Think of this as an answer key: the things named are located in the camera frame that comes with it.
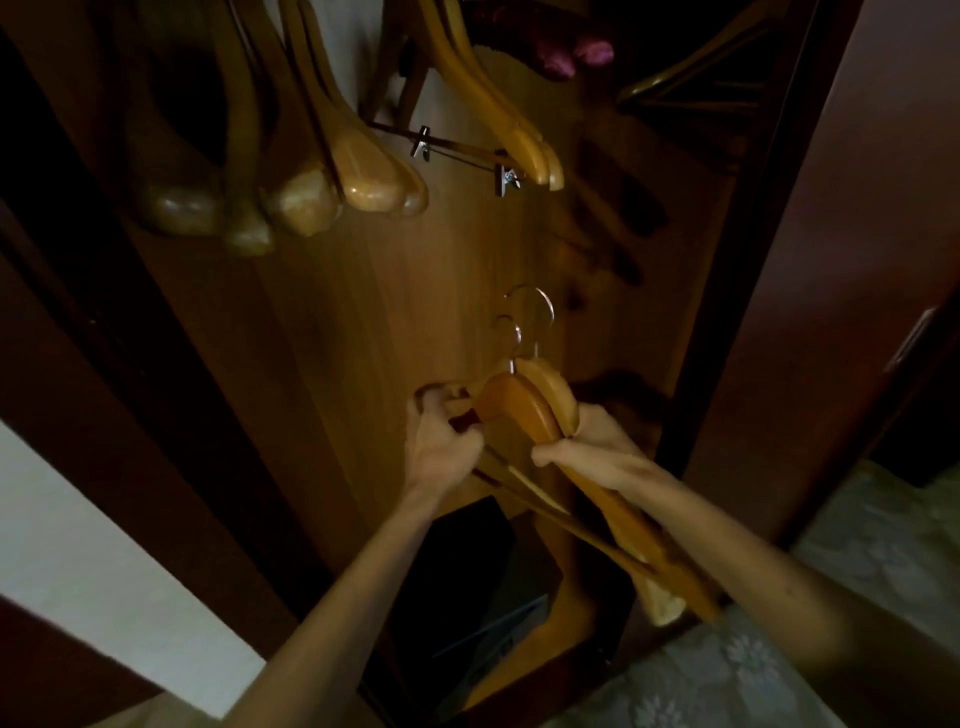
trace hanger hook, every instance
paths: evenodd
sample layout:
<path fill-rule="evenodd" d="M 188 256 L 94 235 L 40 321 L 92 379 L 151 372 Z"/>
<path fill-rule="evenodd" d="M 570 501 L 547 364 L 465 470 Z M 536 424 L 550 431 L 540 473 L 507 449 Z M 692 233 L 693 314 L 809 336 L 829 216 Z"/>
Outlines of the hanger hook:
<path fill-rule="evenodd" d="M 501 313 L 495 319 L 493 319 L 494 327 L 496 327 L 496 325 L 500 323 L 501 319 L 505 319 L 506 321 L 509 321 L 511 326 L 514 327 L 516 343 L 514 344 L 514 347 L 510 350 L 510 374 L 514 375 L 516 374 L 516 352 L 517 350 L 519 350 L 520 345 L 523 344 L 523 331 L 520 330 L 519 324 L 516 321 L 514 321 L 514 317 L 506 313 Z"/>
<path fill-rule="evenodd" d="M 505 299 L 512 298 L 514 293 L 516 293 L 521 288 L 533 288 L 535 291 L 537 291 L 537 293 L 540 294 L 540 297 L 543 299 L 543 302 L 546 303 L 547 310 L 550 311 L 550 326 L 546 328 L 546 330 L 549 331 L 553 327 L 553 322 L 557 320 L 557 313 L 553 308 L 553 302 L 550 300 L 550 297 L 547 296 L 546 292 L 542 288 L 540 288 L 538 285 L 534 285 L 533 283 L 518 283 L 509 291 L 507 291 L 505 294 L 503 294 L 503 298 Z M 540 356 L 540 339 L 537 339 L 534 342 L 534 358 L 537 358 L 538 356 Z"/>

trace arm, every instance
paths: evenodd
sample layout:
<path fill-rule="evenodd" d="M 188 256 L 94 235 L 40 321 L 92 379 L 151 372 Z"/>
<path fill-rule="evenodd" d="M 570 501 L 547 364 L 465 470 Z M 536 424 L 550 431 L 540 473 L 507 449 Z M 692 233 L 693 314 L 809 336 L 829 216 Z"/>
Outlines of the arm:
<path fill-rule="evenodd" d="M 567 465 L 660 522 L 848 725 L 946 725 L 960 715 L 960 666 L 940 645 L 691 491 L 602 407 L 580 412 L 577 434 L 534 448 L 534 462 Z"/>
<path fill-rule="evenodd" d="M 399 505 L 247 688 L 225 728 L 339 723 L 434 514 L 482 449 L 479 430 L 457 435 L 450 428 L 438 390 L 424 395 L 422 414 L 408 403 Z"/>

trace white wall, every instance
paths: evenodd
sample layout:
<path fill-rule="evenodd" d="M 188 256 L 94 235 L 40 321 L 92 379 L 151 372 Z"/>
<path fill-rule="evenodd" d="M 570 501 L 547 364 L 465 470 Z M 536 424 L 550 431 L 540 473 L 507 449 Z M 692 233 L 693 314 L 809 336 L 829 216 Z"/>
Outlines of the white wall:
<path fill-rule="evenodd" d="M 3 423 L 0 594 L 211 716 L 223 716 L 263 667 Z"/>

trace person's left hand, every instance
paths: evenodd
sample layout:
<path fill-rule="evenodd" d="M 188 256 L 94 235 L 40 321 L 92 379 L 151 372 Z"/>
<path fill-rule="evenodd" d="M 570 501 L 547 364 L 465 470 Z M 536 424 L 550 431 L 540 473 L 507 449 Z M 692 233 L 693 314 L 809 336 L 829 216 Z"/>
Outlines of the person's left hand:
<path fill-rule="evenodd" d="M 435 504 L 467 479 L 483 451 L 483 432 L 472 426 L 457 434 L 447 421 L 440 387 L 423 395 L 423 411 L 416 400 L 407 402 L 406 495 L 435 499 Z"/>

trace patterned carpet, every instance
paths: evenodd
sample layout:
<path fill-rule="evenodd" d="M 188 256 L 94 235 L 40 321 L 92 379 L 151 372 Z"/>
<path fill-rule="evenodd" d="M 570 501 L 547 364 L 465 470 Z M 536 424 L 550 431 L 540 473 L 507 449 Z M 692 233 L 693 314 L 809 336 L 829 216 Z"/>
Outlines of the patterned carpet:
<path fill-rule="evenodd" d="M 863 463 L 794 555 L 960 657 L 960 467 L 923 490 Z M 838 728 L 739 607 L 635 663 L 543 728 Z"/>

